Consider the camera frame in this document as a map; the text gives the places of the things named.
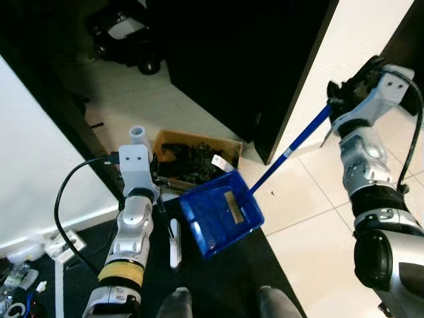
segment wire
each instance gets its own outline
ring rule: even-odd
[[[100,271],[88,260],[84,257],[83,254],[79,252],[79,250],[76,249],[76,247],[72,244],[71,240],[68,238],[68,236],[65,233],[65,230],[63,229],[62,225],[60,224],[59,220],[59,204],[60,199],[62,197],[63,191],[66,187],[66,184],[69,182],[72,175],[78,171],[78,169],[84,167],[87,164],[92,164],[93,162],[97,162],[100,160],[106,160],[107,157],[100,157],[100,158],[94,158],[87,160],[79,165],[77,165],[72,171],[66,176],[65,180],[63,181],[62,185],[60,186],[58,196],[56,197],[56,202],[54,203],[54,222],[56,223],[56,226],[59,230],[60,235],[65,240],[66,244],[69,246],[72,252],[79,258],[79,260],[86,265],[96,276],[100,274]]]
[[[408,155],[406,157],[405,163],[403,164],[403,168],[400,173],[399,180],[397,181],[397,186],[396,186],[396,189],[399,192],[405,194],[404,185],[402,185],[402,181],[409,168],[409,164],[411,163],[413,152],[415,150],[415,147],[417,146],[418,136],[421,131],[421,125],[423,124],[423,108],[424,108],[423,94],[421,94],[421,90],[419,89],[418,85],[412,79],[405,77],[403,74],[397,71],[391,71],[391,70],[380,70],[380,72],[392,74],[396,76],[397,78],[401,79],[402,81],[404,81],[405,83],[407,83],[412,88],[415,94],[415,98],[417,100],[417,112],[418,112],[417,124],[415,126],[415,131],[412,136],[412,142],[411,142],[411,146],[409,147]]]
[[[115,221],[112,224],[112,227],[111,227],[111,229],[109,231],[109,235],[107,237],[106,242],[101,247],[99,247],[97,250],[95,250],[94,252],[90,253],[88,256],[94,256],[94,255],[100,253],[102,250],[104,250],[108,246],[110,246],[111,241],[113,240],[113,237],[115,236],[115,234],[117,232],[116,225],[117,225],[117,219],[115,219]],[[71,264],[69,264],[69,265],[66,266],[66,270],[72,270],[72,269],[74,269],[75,267],[77,267],[80,264],[81,263],[80,263],[79,260],[73,261]]]

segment blue plastic basket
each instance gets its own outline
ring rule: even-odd
[[[240,206],[244,221],[236,224],[225,192],[232,191],[237,203],[249,188],[235,170],[202,184],[180,197],[180,204],[197,245],[204,257],[209,257],[260,227],[264,216],[253,196]]]

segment blue stick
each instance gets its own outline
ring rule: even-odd
[[[311,123],[305,128],[304,131],[292,142],[289,148],[274,162],[274,164],[265,172],[265,174],[253,185],[246,195],[249,198],[253,193],[290,157],[298,146],[302,144],[311,134],[322,124],[325,119],[330,115],[330,105],[324,107],[324,109],[311,121]]]

